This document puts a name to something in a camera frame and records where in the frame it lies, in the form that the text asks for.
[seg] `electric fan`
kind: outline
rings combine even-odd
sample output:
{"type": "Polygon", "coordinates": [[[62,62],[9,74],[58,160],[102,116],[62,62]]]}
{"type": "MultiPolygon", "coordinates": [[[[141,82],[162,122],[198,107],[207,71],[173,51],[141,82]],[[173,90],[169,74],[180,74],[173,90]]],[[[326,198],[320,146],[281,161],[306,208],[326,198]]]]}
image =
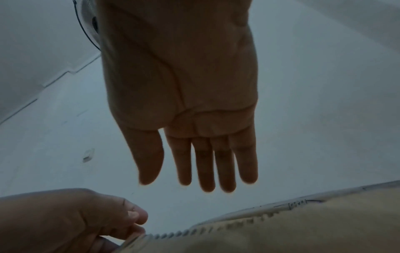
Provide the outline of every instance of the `electric fan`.
{"type": "Polygon", "coordinates": [[[73,0],[75,13],[80,27],[98,50],[100,50],[100,36],[96,18],[95,0],[73,0]]]}

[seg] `black cable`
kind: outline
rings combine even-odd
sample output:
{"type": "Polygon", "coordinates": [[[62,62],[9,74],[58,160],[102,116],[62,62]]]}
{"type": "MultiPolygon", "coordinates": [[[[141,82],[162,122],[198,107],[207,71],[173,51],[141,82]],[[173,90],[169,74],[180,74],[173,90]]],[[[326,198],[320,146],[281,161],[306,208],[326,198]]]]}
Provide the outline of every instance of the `black cable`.
{"type": "Polygon", "coordinates": [[[80,28],[82,28],[83,32],[85,33],[86,37],[90,40],[90,42],[91,42],[98,50],[100,50],[100,48],[92,41],[92,39],[89,37],[89,35],[86,33],[85,29],[83,28],[83,25],[82,25],[82,23],[81,23],[81,21],[80,21],[80,19],[79,19],[78,8],[76,7],[76,5],[77,5],[76,0],[73,0],[73,1],[74,1],[74,7],[75,7],[76,18],[78,19],[80,28]]]}

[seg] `white floor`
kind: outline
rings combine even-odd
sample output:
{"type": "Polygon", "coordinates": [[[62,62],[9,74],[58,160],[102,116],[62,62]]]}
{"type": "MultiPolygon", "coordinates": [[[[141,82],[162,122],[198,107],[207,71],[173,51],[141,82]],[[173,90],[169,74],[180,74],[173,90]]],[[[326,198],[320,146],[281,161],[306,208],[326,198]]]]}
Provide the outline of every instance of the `white floor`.
{"type": "Polygon", "coordinates": [[[91,188],[141,205],[150,214],[147,231],[163,233],[257,205],[400,179],[400,55],[293,0],[254,1],[250,23],[260,66],[255,185],[205,194],[194,177],[182,187],[168,149],[157,181],[138,185],[97,60],[0,126],[0,194],[91,188]],[[94,159],[83,164],[90,148],[94,159]]]}

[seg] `open hand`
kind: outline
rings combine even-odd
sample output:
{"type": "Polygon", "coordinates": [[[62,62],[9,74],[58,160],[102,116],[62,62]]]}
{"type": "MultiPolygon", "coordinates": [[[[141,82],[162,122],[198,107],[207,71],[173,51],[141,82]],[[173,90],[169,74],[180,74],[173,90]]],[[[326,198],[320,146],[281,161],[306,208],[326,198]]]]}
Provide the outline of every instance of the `open hand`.
{"type": "Polygon", "coordinates": [[[145,230],[146,211],[126,199],[90,190],[29,193],[0,199],[0,252],[111,253],[145,230]]]}
{"type": "Polygon", "coordinates": [[[179,180],[192,181],[191,146],[204,191],[240,177],[257,180],[254,110],[257,58],[248,26],[251,0],[97,0],[110,110],[142,184],[164,158],[159,129],[179,180]]]}

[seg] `fingernail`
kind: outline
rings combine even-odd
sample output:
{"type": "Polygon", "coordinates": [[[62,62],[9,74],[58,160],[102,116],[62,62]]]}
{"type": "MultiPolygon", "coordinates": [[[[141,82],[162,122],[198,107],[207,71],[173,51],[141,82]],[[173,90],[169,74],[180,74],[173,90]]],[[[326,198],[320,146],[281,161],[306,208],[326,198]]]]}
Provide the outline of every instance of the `fingernail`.
{"type": "Polygon", "coordinates": [[[138,213],[138,212],[131,212],[131,211],[128,211],[128,216],[129,216],[129,218],[131,218],[131,219],[137,219],[137,218],[139,218],[139,213],[138,213]]]}

